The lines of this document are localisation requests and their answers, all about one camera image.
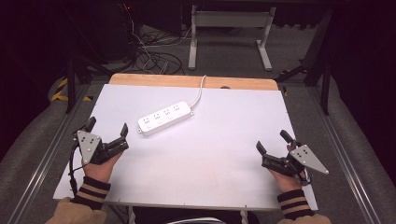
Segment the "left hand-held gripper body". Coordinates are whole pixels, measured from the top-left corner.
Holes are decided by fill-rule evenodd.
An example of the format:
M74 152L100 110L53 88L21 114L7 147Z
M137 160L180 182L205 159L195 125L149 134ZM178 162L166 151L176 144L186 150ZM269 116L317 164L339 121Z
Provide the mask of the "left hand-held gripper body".
M129 148L125 134L110 143L104 143L99 135L84 131L78 131L77 137L84 164L103 164Z

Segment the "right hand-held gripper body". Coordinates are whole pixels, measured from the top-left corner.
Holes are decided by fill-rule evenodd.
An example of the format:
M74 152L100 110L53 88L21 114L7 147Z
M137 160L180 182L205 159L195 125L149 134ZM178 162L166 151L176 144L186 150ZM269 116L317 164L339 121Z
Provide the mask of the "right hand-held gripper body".
M329 170L307 145L302 145L290 151L286 158L277 158L266 153L262 156L262 167L287 176L299 176L306 168L311 168L325 175L329 173Z

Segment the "person's left hand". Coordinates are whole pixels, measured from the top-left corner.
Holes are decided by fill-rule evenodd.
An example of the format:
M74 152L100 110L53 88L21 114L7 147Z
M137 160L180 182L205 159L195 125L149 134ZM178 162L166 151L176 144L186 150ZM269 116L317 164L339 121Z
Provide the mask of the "person's left hand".
M102 164L86 164L83 167L85 176L103 183L108 183L113 172L113 168L121 155L122 152Z

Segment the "person's right hand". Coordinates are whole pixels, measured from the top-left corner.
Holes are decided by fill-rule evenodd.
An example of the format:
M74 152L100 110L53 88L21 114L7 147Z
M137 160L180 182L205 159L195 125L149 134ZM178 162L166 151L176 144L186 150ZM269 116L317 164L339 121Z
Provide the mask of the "person's right hand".
M286 193L293 190L302 188L301 183L294 177L282 175L276 171L270 170L270 174L274 177L276 184L278 185L282 193Z

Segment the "white power strip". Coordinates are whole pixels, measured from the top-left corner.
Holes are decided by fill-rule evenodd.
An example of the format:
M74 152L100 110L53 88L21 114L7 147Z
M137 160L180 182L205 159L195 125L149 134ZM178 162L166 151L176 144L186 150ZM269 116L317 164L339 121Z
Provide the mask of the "white power strip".
M186 102L178 102L140 118L137 121L137 131L144 136L150 136L189 119L193 115L194 112Z

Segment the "yellow black hazard tape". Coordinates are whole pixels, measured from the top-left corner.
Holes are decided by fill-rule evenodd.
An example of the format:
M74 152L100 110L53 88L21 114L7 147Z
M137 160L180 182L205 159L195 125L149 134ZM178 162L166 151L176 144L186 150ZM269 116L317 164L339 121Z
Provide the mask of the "yellow black hazard tape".
M58 87L57 87L55 93L52 95L51 101L57 101L57 100L60 100L60 101L68 101L68 96L63 95L63 91L64 91L64 88L65 88L65 86L66 86L66 84L67 84L67 81L68 81L68 78L67 78L67 77L64 77L64 78L62 79L62 81L59 83L59 85L58 85ZM88 95L87 95L87 96L85 96L85 97L83 98L83 101L85 101L85 102L91 102L91 101L93 101L93 96L88 96Z

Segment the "black metal stand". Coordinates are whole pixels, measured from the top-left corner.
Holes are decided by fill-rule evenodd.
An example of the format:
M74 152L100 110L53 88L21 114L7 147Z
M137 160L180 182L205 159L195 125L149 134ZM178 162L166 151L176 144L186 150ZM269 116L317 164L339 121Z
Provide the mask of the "black metal stand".
M329 114L328 101L329 101L329 90L330 90L330 77L331 77L331 66L329 57L326 55L324 48L324 41L329 28L329 24L332 19L332 9L327 9L321 19L318 28L314 34L313 40L308 48L307 53L301 61L301 64L290 71L282 72L279 77L276 78L277 83L286 81L287 79L294 77L303 71L306 71L306 77L304 84L307 87L315 86L321 79L321 94L320 94L320 106L325 115Z
M78 102L76 80L83 85L88 85L92 82L92 76L87 69L88 66L93 67L101 75L108 77L112 77L114 73L95 62L81 50L78 46L80 34L77 26L63 5L59 5L58 8L57 27L62 34L65 51L68 55L66 66L68 104L66 113L69 114Z

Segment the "white board sheet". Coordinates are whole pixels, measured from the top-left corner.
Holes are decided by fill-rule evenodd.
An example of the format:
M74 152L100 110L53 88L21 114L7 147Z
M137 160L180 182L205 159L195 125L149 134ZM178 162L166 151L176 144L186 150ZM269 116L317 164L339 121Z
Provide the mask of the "white board sheet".
M151 136L137 121L177 102L194 115ZM110 142L124 123L129 148L115 165L107 203L230 210L276 209L278 187L262 167L260 141L287 154L293 131L280 91L143 87L106 84L92 111L93 133Z

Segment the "grey metal floor rail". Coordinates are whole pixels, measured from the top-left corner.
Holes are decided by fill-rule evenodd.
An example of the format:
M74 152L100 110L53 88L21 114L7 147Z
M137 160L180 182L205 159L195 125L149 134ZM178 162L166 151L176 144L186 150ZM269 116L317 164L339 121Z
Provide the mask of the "grey metal floor rail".
M319 116L321 117L326 132L330 136L330 140L332 143L332 148L335 153L337 160L340 163L340 166L343 170L343 173L346 177L346 181L351 188L351 191L356 199L358 206L364 216L364 219L367 224L382 224L375 208L365 190L359 175L356 172L355 167L351 163L350 158L347 155L346 149L342 144L340 137L338 136L332 121L328 115L326 115L321 107L320 97L315 88L308 87L308 94L313 100Z
M70 126L71 120L76 114L76 111L83 100L83 97L89 89L88 84L82 84L77 88L76 102L68 113L65 113L62 122L58 129L53 135L49 146L47 147L43 158L41 159L38 166L34 169L33 175L25 188L17 206L15 207L12 215L7 221L7 224L21 224L22 220L26 216L35 196L37 195L45 177L50 169L51 164L54 161L56 154L61 146L64 135Z

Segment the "white metal desk frame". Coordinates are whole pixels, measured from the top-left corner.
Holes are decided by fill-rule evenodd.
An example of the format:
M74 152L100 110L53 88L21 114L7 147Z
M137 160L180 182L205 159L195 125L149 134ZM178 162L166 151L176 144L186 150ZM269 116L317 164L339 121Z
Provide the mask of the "white metal desk frame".
M265 71L272 71L266 43L275 18L276 8L269 7L261 11L241 11L230 9L205 10L197 5L191 6L191 42L188 68L194 70L197 60L197 29L222 31L227 35L236 35L243 28L260 28L262 36L256 40L256 48L261 56L262 65Z

